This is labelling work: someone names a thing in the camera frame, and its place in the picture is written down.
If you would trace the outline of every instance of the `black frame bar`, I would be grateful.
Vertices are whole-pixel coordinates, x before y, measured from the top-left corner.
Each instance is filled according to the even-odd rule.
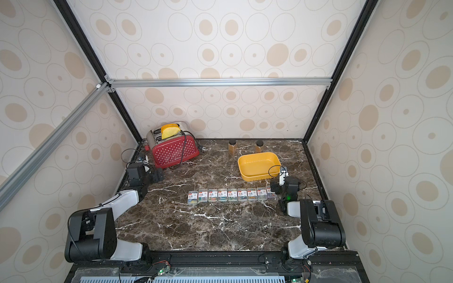
[[[231,267],[250,267],[265,270],[267,273],[278,273],[280,276],[300,277],[301,273],[307,274],[303,265],[308,267],[308,261],[304,259],[294,259],[286,262],[286,267],[280,263],[281,252],[267,251],[151,251],[153,262],[167,260],[172,268],[231,268]],[[355,267],[362,283],[369,283],[363,263],[356,251],[322,251],[309,257],[311,261],[310,269],[316,272],[320,267],[341,268]],[[134,270],[134,267],[125,266],[120,261],[102,261],[74,264],[69,271],[65,283],[71,282],[77,269],[90,268],[119,268],[121,273],[131,273],[133,276],[156,276],[162,268],[161,265],[151,266],[146,271]]]
[[[324,189],[323,182],[321,181],[321,178],[319,177],[319,172],[316,169],[316,165],[314,164],[313,157],[308,148],[308,145],[305,142],[302,142],[302,146],[304,147],[305,155],[307,156],[308,163],[310,164],[310,168],[312,169],[313,177],[316,182],[316,185],[318,186],[319,194],[321,195],[321,198],[323,200],[328,200],[329,198],[327,197],[327,193],[326,193],[326,190]]]
[[[379,2],[379,0],[366,0],[366,3],[363,6],[363,9],[359,15],[359,18],[357,19],[356,25],[352,30],[351,36],[349,37],[346,43],[346,46],[343,50],[340,60],[338,61],[335,70],[333,71],[332,83],[330,84],[330,87],[326,89],[326,91],[324,92],[321,102],[319,103],[318,108],[314,113],[313,119],[311,120],[310,125],[308,126],[307,132],[305,133],[304,136],[305,143],[308,143],[310,137],[314,132],[314,129],[316,128],[316,125],[319,122],[319,119],[321,119],[324,109],[326,108],[327,103],[329,102],[330,97],[332,96],[333,91],[335,90],[335,87],[340,81],[341,75],[343,74],[343,71],[346,68],[347,63],[349,62],[349,59],[351,58],[351,55],[353,54],[354,49],[356,48],[357,43],[359,42],[359,39],[362,36],[363,31],[365,30],[366,24],[368,23],[368,20],[370,19],[377,2]]]
[[[70,28],[72,34],[74,35],[75,39],[80,45],[80,48],[85,53],[88,61],[90,62],[91,66],[93,67],[94,71],[96,72],[97,76],[101,80],[101,82],[107,82],[105,75],[107,74],[104,67],[102,66],[99,58],[97,57],[96,53],[93,50],[88,38],[86,37],[85,33],[83,32],[77,18],[75,17],[74,13],[69,7],[69,4],[66,0],[53,0],[55,5],[57,6],[58,10],[60,11],[61,15],[63,16],[66,24]],[[123,118],[124,122],[126,123],[127,127],[129,128],[130,132],[134,136],[137,143],[142,141],[142,137],[138,132],[133,120],[131,119],[129,113],[127,112],[124,104],[121,102],[120,97],[116,93],[116,91],[109,91],[110,98],[112,99],[113,103],[115,104],[116,108],[118,109],[121,117]]]
[[[134,154],[130,158],[131,161],[136,160],[137,157],[139,156],[139,152],[141,152],[141,150],[142,150],[143,140],[139,141],[138,143],[139,144],[137,145],[136,150],[134,150]],[[125,170],[123,179],[121,180],[120,185],[118,186],[118,189],[115,191],[115,193],[119,192],[120,190],[122,190],[125,187],[128,178],[129,178],[129,174],[127,173],[127,170]]]

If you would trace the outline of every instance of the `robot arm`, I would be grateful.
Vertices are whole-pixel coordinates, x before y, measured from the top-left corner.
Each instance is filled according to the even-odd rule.
[[[292,201],[287,211],[300,218],[301,235],[288,243],[291,258],[306,259],[316,251],[345,245],[346,234],[333,201]]]
[[[280,195],[283,213],[300,218],[301,235],[288,243],[289,256],[306,259],[318,250],[344,246],[346,235],[333,201],[297,201],[301,181],[288,176],[286,167],[280,167],[279,182],[271,182],[271,191]]]
[[[65,248],[67,262],[93,260],[136,261],[143,257],[146,244],[131,243],[116,237],[115,220],[142,201],[147,186],[163,180],[162,169],[151,172],[149,164],[139,157],[127,167],[129,190],[123,190],[91,209],[74,212],[68,219]]]
[[[99,207],[74,212],[69,217],[66,260],[139,260],[142,244],[117,239],[115,230],[115,220],[138,202],[137,191],[125,190]]]

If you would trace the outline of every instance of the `yellow bin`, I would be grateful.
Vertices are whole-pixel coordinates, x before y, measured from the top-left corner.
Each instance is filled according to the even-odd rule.
[[[281,166],[279,158],[272,152],[242,155],[237,160],[237,164],[239,165],[242,179],[247,182],[276,177],[280,173]]]

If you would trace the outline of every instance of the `brown marble surface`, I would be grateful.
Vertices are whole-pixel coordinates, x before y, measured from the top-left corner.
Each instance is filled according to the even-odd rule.
[[[188,205],[187,193],[192,190],[266,185],[266,180],[245,182],[237,165],[241,155],[254,153],[255,140],[238,140],[235,157],[228,155],[227,140],[199,142],[206,150],[164,169],[165,179],[151,184],[145,199],[116,220],[119,239],[148,243],[151,250],[275,251],[300,234],[300,220],[284,216],[276,199]],[[290,176],[307,183],[299,198],[307,193],[321,199],[300,142],[264,140],[264,144],[264,151],[275,153]]]

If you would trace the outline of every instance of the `patterned wallpaper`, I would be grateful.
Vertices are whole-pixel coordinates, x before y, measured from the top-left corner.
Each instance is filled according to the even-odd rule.
[[[113,195],[136,145],[104,95],[0,212],[0,282],[64,282],[67,218]]]
[[[119,88],[141,135],[186,121],[201,139],[304,136],[325,86]]]
[[[98,81],[44,0],[0,1],[0,184]]]
[[[453,278],[453,2],[387,0],[309,146],[372,283]]]
[[[330,76],[365,0],[68,0],[119,79]]]

